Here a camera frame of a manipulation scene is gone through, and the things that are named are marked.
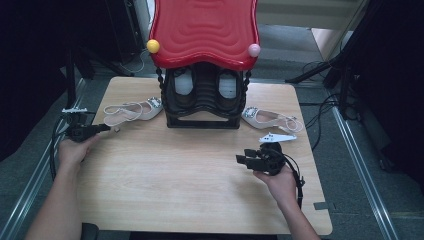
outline gray floor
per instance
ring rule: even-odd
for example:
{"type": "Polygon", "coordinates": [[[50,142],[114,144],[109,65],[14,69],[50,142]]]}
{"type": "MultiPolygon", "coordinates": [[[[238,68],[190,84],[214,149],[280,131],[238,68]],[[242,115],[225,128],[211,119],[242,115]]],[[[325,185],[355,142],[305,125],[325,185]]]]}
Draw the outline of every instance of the gray floor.
{"type": "MultiPolygon", "coordinates": [[[[311,31],[305,28],[291,28],[281,26],[259,26],[261,35],[262,53],[252,71],[252,81],[266,83],[284,83],[284,79],[296,77],[305,69],[312,68],[321,61],[321,56],[312,37],[311,31]]],[[[142,55],[144,69],[136,76],[154,74],[154,67],[147,54],[142,55]]],[[[108,70],[96,66],[94,80],[83,80],[85,89],[81,93],[81,105],[91,111],[97,110],[101,97],[114,75],[108,70]]],[[[127,68],[140,69],[141,63],[135,60],[125,65],[127,68]]],[[[299,102],[321,103],[327,96],[328,90],[321,84],[322,77],[317,75],[311,80],[295,85],[299,102]]],[[[41,206],[51,186],[49,174],[41,175],[41,187],[35,199],[29,199],[30,208],[23,209],[22,222],[15,221],[11,227],[10,217],[13,209],[22,209],[17,206],[25,187],[31,185],[30,180],[37,164],[50,141],[50,134],[54,122],[61,109],[65,106],[64,94],[51,107],[50,111],[37,124],[27,137],[20,149],[0,162],[0,239],[8,239],[4,229],[16,230],[11,236],[22,239],[33,217],[41,206]]],[[[302,106],[305,122],[312,119],[317,113],[315,106],[302,106]]],[[[330,206],[330,216],[333,232],[327,239],[419,239],[424,236],[424,198],[418,185],[402,173],[387,173],[379,166],[379,158],[372,147],[364,127],[356,121],[343,121],[353,134],[355,143],[360,151],[360,159],[372,177],[379,195],[382,209],[387,210],[397,236],[385,237],[382,234],[378,218],[376,218],[373,202],[367,195],[366,183],[361,181],[357,171],[355,158],[352,158],[351,148],[346,144],[346,136],[342,134],[337,121],[337,111],[328,112],[322,116],[321,141],[314,150],[314,158],[322,183],[324,195],[330,206]]],[[[307,129],[311,145],[318,137],[318,126],[307,129]]],[[[126,239],[128,232],[101,231],[99,239],[126,239]]],[[[281,235],[280,239],[290,239],[281,235]]]]}

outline pink ball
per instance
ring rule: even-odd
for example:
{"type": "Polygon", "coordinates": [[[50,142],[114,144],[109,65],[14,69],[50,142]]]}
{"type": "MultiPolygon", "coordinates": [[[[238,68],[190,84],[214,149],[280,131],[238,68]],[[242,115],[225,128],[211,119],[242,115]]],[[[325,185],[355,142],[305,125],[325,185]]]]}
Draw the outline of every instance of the pink ball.
{"type": "Polygon", "coordinates": [[[257,56],[259,56],[259,53],[261,52],[261,47],[256,43],[250,44],[247,51],[249,52],[249,55],[251,57],[257,57],[257,56]]]}

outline red wavy top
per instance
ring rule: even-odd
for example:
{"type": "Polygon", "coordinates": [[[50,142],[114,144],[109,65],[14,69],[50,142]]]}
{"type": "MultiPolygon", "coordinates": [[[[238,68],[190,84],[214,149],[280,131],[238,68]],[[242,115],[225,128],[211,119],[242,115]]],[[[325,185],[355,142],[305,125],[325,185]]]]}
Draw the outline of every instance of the red wavy top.
{"type": "Polygon", "coordinates": [[[156,66],[177,68],[210,62],[236,71],[253,68],[259,44],[256,0],[156,0],[150,39],[160,44],[151,54],[156,66]]]}

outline metal rail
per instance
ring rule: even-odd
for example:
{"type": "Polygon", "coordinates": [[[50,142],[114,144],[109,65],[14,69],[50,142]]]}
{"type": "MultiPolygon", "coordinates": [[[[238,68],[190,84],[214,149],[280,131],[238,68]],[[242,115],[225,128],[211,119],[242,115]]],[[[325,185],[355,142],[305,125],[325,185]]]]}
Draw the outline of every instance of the metal rail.
{"type": "Polygon", "coordinates": [[[381,198],[365,161],[362,158],[349,124],[342,118],[336,107],[333,107],[332,110],[384,239],[399,239],[383,199],[381,198]]]}
{"type": "MultiPolygon", "coordinates": [[[[78,93],[84,92],[86,87],[87,87],[86,80],[81,78],[77,83],[77,92],[78,93]]],[[[82,98],[78,97],[72,107],[79,107],[81,100],[82,98]]],[[[59,129],[62,128],[64,125],[65,125],[65,121],[62,120],[59,123],[59,129]]],[[[16,236],[18,235],[19,229],[22,225],[22,222],[25,220],[25,217],[29,209],[31,208],[32,203],[34,202],[34,199],[37,196],[38,191],[40,190],[40,187],[43,184],[43,181],[48,172],[50,146],[51,144],[54,144],[54,147],[56,148],[58,143],[62,140],[62,138],[63,137],[58,137],[56,138],[55,142],[52,143],[52,141],[50,141],[48,143],[46,150],[44,151],[26,187],[24,188],[21,196],[19,197],[15,206],[13,207],[13,210],[10,214],[8,221],[6,222],[4,228],[2,229],[0,233],[0,240],[16,239],[16,236]]]]}

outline human hand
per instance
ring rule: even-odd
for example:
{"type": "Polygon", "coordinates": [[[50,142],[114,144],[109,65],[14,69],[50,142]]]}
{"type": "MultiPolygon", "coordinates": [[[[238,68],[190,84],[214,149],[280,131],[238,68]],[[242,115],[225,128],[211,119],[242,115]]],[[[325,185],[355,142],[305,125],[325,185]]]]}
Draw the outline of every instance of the human hand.
{"type": "Polygon", "coordinates": [[[288,166],[284,166],[280,173],[275,176],[259,171],[253,171],[253,175],[268,186],[271,195],[282,211],[285,207],[291,207],[293,204],[297,206],[296,181],[293,177],[293,171],[288,166]]]}
{"type": "Polygon", "coordinates": [[[90,152],[90,147],[100,139],[95,135],[84,142],[77,143],[70,139],[63,140],[59,144],[59,169],[79,170],[80,163],[90,152]]]}

